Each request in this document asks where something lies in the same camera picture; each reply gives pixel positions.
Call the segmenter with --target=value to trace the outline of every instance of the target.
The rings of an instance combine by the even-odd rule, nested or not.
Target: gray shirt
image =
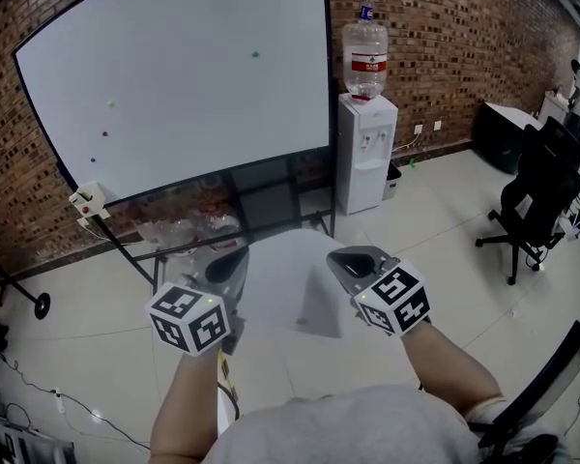
[[[492,422],[505,407],[493,402],[470,421]],[[523,427],[505,453],[542,433],[537,423]],[[478,442],[446,402],[409,387],[374,387],[248,414],[220,435],[204,462],[475,464],[486,457]],[[571,462],[561,444],[553,462]]]

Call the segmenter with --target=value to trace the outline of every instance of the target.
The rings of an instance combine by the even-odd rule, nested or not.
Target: tiled floor
[[[379,208],[339,216],[336,237],[345,245],[369,244],[411,260],[426,277],[435,325],[484,363],[506,395],[515,396],[537,374],[580,319],[580,240],[562,242],[534,273],[524,265],[509,287],[506,246],[475,247],[475,238],[500,233],[486,218],[498,208],[511,179],[473,152],[404,167],[397,195]],[[317,204],[317,196],[304,204]],[[148,284],[117,251],[26,280],[47,291],[53,305],[45,320],[11,291],[0,315],[11,325],[7,358],[19,361],[28,381],[59,387],[101,411],[133,438],[146,442],[179,355],[153,338],[143,305]],[[341,339],[316,337],[247,323],[230,373],[244,412],[369,384],[415,385],[398,340],[344,319]],[[0,362],[5,402],[25,407],[33,424],[75,442],[85,464],[146,462],[145,452],[67,404],[69,424],[53,399],[25,387]],[[557,430],[573,420],[580,375],[546,415]],[[19,415],[13,411],[13,419]],[[580,458],[580,419],[569,432]]]

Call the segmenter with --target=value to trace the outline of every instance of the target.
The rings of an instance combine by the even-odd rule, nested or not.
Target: whiteboard stand
[[[222,178],[240,232],[132,256],[92,217],[155,290],[169,254],[239,237],[251,243],[305,221],[334,235],[337,88],[329,0],[76,0],[13,58],[73,192],[98,182],[107,208],[207,175]],[[329,150],[331,207],[302,215],[304,188],[291,160],[322,149]],[[269,162],[285,166],[285,175],[237,184],[240,171],[258,172]],[[267,221],[254,200],[276,191],[287,195],[281,206],[289,216]],[[279,213],[278,206],[267,211]],[[147,259],[155,260],[153,276],[140,266]]]

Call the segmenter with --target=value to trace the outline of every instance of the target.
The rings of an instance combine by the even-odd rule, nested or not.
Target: small container
[[[395,165],[393,165],[393,162],[390,161],[389,170],[387,171],[387,182],[385,183],[385,192],[383,193],[383,201],[391,199],[395,196],[397,183],[401,176],[402,173]]]

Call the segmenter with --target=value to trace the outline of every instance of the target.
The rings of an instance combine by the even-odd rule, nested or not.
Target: whiteboard frame
[[[24,46],[26,46],[26,44],[28,42],[30,42],[33,38],[35,38],[46,26],[48,26],[54,20],[58,19],[63,14],[65,14],[66,12],[71,10],[73,7],[79,5],[80,3],[84,2],[84,1],[85,0],[74,0],[73,2],[71,2],[69,4],[69,6],[67,6],[65,9],[61,10],[59,13],[55,14],[54,16],[52,16],[46,22],[41,24],[41,26],[39,26],[37,29],[35,29],[20,44],[18,44],[11,53],[11,56],[12,56],[13,61],[14,61],[15,69],[17,71],[17,76],[19,78],[19,83],[21,84],[23,92],[26,96],[26,100],[28,101],[28,104],[30,105],[30,108],[32,109],[35,120],[37,121],[37,124],[39,125],[41,132],[43,133],[45,141],[47,142],[47,144],[51,148],[51,151],[53,152],[54,157],[56,158],[57,167],[58,167],[60,174],[65,179],[65,181],[67,182],[67,184],[69,185],[69,187],[71,188],[71,190],[73,192],[77,192],[78,185],[75,182],[73,176],[71,175],[69,168],[63,163],[60,155],[58,154],[58,151],[54,147],[49,135],[47,134],[47,131],[45,130],[44,124],[41,121],[39,113],[37,112],[37,109],[35,108],[35,105],[32,102],[32,99],[30,97],[30,93],[29,93],[28,88],[26,87],[26,83],[23,79],[23,74],[21,72],[19,62],[17,61],[17,53]],[[330,151],[329,177],[330,177],[330,181],[331,181],[331,183],[330,183],[330,186],[331,186],[331,208],[327,211],[324,211],[324,212],[320,211],[320,212],[316,212],[312,215],[307,215],[307,216],[301,216],[301,211],[299,209],[299,215],[297,217],[294,216],[292,218],[292,220],[294,223],[297,223],[299,225],[301,225],[303,221],[309,221],[310,219],[319,220],[321,222],[321,224],[323,225],[325,231],[330,235],[330,237],[334,237],[335,208],[336,208],[336,206],[335,206],[336,205],[336,176],[335,176],[335,174],[337,171],[337,132],[338,132],[338,128],[337,128],[337,82],[334,79],[334,75],[333,75],[333,38],[332,38],[332,29],[331,29],[331,0],[323,0],[323,3],[324,3],[324,10],[325,10],[326,47],[327,47],[327,78],[328,78],[328,92],[329,92],[329,145],[328,145],[328,148]],[[175,183],[171,183],[171,184],[168,184],[168,185],[165,185],[162,187],[151,188],[151,189],[142,191],[138,194],[135,194],[135,195],[132,195],[132,196],[129,196],[126,198],[117,199],[115,201],[112,201],[111,203],[108,203],[107,205],[105,205],[105,207],[109,208],[111,206],[114,206],[114,205],[117,205],[120,203],[124,203],[126,201],[131,201],[133,199],[137,199],[139,197],[146,196],[146,195],[154,193],[154,192],[158,192],[161,190],[181,186],[181,185],[186,184],[190,181],[198,180],[198,179],[201,179],[201,178],[206,177],[206,176],[222,175],[224,173],[229,173],[230,170],[235,170],[237,168],[255,165],[257,163],[262,163],[263,161],[268,161],[268,160],[281,160],[281,159],[290,160],[291,157],[295,157],[295,156],[300,155],[302,153],[313,153],[316,151],[320,151],[324,148],[327,148],[327,146],[325,145],[322,147],[313,148],[313,149],[309,149],[309,150],[305,150],[305,151],[299,151],[299,152],[289,153],[286,155],[280,155],[280,156],[272,157],[272,158],[268,158],[268,159],[259,159],[259,160],[251,161],[249,163],[225,167],[223,169],[216,170],[213,172],[208,172],[208,173],[200,174],[200,175],[197,175],[194,177],[189,177],[189,178],[186,178],[184,180],[177,181]],[[298,203],[297,198],[298,198],[298,195],[293,194],[293,205],[295,205],[295,206]],[[325,216],[331,216],[329,226],[327,226],[325,221],[323,220],[323,217],[325,217]],[[133,267],[136,268],[137,271],[147,281],[149,281],[153,285],[154,291],[156,292],[157,287],[158,287],[160,260],[162,259],[162,257],[164,255],[170,254],[171,252],[176,252],[176,249],[167,249],[165,251],[156,251],[154,253],[149,253],[147,255],[132,256],[125,249],[123,244],[111,232],[111,230],[105,225],[105,223],[103,222],[103,220],[100,217],[94,216],[93,221],[97,224],[97,226],[100,228],[100,230],[103,232],[103,234],[105,234],[107,236],[108,240],[113,245],[115,245],[116,248],[133,265]],[[272,230],[274,227],[283,227],[283,226],[287,226],[287,225],[288,225],[288,221],[283,221],[283,222],[279,222],[276,224],[266,225],[266,227],[268,227]],[[259,228],[248,229],[248,227],[247,228],[244,227],[244,230],[242,230],[238,234],[249,235],[249,234],[252,234],[254,232],[259,232],[260,230],[261,229],[259,229]],[[224,236],[224,238],[230,238],[230,237],[233,237],[233,236],[231,236],[231,235]],[[207,246],[208,244],[210,244],[208,241],[211,241],[211,240],[201,241],[200,243],[198,243],[197,247]],[[139,261],[143,261],[143,260],[147,260],[147,259],[154,259],[155,260],[154,276],[150,276],[146,271],[144,271],[144,269],[139,264]]]

